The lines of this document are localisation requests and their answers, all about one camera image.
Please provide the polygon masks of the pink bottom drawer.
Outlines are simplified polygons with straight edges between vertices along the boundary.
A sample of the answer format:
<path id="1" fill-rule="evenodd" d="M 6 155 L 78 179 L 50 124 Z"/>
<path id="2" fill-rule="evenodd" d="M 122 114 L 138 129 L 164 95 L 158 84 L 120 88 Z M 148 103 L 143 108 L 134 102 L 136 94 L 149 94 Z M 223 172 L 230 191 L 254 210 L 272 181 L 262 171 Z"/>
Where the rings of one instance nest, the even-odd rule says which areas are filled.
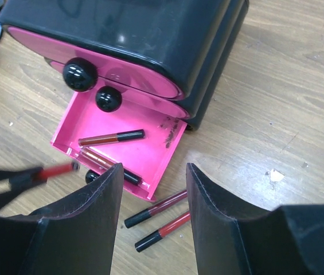
<path id="1" fill-rule="evenodd" d="M 184 133 L 186 123 L 130 102 L 123 102 L 115 112 L 105 113 L 96 106 L 95 94 L 73 94 L 52 137 L 52 146 L 89 169 L 103 173 L 98 165 L 80 155 L 78 140 L 143 129 L 143 139 L 103 144 L 91 149 L 113 162 L 122 163 L 125 169 L 142 178 L 143 182 L 137 186 L 125 182 L 126 191 L 145 201 L 155 201 L 154 193 Z"/>

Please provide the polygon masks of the thin red lip liner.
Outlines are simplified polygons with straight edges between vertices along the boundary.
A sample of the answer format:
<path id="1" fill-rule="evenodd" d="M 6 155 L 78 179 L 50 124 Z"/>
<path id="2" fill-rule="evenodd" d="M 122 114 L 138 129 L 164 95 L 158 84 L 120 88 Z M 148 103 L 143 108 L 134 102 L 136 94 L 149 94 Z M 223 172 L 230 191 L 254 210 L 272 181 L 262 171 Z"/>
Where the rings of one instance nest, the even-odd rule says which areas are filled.
<path id="1" fill-rule="evenodd" d="M 88 149 L 88 148 L 82 148 L 80 150 L 80 155 L 86 157 L 87 159 L 93 161 L 94 163 L 97 163 L 99 166 L 103 167 L 103 168 L 110 168 L 111 166 L 113 166 L 114 164 L 116 164 L 116 162 L 107 159 L 106 157 Z M 139 185 L 142 183 L 142 178 L 140 176 L 138 176 L 137 174 L 129 171 L 128 169 L 124 168 L 124 179 L 130 183 L 132 183 L 133 185 Z"/>

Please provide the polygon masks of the red lip gloss tube front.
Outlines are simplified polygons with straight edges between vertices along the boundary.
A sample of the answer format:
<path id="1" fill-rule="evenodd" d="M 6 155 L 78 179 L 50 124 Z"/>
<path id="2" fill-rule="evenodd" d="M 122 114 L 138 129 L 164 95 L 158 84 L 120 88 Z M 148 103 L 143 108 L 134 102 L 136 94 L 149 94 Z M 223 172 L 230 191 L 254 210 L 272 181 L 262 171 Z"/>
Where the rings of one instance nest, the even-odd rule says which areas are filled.
<path id="1" fill-rule="evenodd" d="M 49 178 L 59 176 L 62 174 L 66 174 L 73 171 L 78 171 L 80 168 L 80 165 L 78 162 L 69 162 L 64 164 L 57 164 L 52 167 L 45 168 L 41 170 L 40 172 L 33 175 L 33 180 L 36 181 L 44 181 L 48 180 Z"/>

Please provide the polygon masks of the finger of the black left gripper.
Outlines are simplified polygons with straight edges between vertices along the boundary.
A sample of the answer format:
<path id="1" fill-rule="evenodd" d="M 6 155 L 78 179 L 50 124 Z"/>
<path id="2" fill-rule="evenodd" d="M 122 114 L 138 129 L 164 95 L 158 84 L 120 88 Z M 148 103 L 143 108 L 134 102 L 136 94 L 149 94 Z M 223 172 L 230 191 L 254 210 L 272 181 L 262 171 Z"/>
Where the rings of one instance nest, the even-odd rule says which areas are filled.
<path id="1" fill-rule="evenodd" d="M 39 166 L 17 171 L 0 170 L 0 181 L 7 180 L 10 187 L 9 191 L 0 193 L 0 199 L 13 199 L 24 191 L 45 184 L 47 179 L 38 176 L 43 170 Z"/>

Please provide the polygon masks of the black drawer organizer box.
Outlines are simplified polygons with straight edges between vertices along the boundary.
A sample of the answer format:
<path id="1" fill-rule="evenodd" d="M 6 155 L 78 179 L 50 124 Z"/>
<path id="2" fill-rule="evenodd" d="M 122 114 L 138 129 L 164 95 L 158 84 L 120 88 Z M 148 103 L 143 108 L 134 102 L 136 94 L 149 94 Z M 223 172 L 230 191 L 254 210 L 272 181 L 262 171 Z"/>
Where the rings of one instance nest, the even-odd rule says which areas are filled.
<path id="1" fill-rule="evenodd" d="M 121 95 L 162 98 L 200 127 L 249 8 L 248 1 L 6 1 L 0 25 L 67 86 L 97 78 Z"/>

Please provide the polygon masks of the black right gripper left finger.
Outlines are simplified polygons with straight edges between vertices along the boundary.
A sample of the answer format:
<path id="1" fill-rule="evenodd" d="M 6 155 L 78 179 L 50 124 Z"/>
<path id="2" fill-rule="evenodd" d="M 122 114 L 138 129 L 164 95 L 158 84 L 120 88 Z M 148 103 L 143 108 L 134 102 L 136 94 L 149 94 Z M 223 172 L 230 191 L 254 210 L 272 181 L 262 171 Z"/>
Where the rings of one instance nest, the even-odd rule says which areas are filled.
<path id="1" fill-rule="evenodd" d="M 28 215 L 0 217 L 0 274 L 109 274 L 123 172 L 115 164 Z M 0 209 L 13 199 L 0 199 Z"/>

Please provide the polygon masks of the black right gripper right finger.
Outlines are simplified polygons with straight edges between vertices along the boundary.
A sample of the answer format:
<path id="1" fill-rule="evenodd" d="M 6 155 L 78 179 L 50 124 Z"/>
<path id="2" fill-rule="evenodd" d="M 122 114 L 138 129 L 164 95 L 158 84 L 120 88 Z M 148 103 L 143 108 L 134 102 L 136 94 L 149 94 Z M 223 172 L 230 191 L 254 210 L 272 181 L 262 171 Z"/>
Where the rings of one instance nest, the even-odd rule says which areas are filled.
<path id="1" fill-rule="evenodd" d="M 199 274 L 324 274 L 324 204 L 255 206 L 186 166 Z"/>

